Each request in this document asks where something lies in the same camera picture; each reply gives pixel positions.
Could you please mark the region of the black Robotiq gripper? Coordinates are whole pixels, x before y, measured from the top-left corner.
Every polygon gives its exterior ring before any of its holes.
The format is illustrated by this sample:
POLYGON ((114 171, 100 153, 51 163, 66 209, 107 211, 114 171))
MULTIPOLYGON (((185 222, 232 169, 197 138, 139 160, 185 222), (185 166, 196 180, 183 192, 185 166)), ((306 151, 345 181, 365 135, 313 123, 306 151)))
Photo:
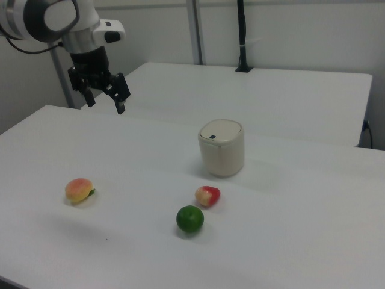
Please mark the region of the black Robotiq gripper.
POLYGON ((126 110, 125 102, 131 92, 122 73, 110 75, 109 61, 104 46, 93 51, 70 54, 73 66, 68 70, 70 83, 74 91, 83 95, 88 107, 92 107, 94 100, 91 88, 104 89, 115 103, 118 114, 126 110))

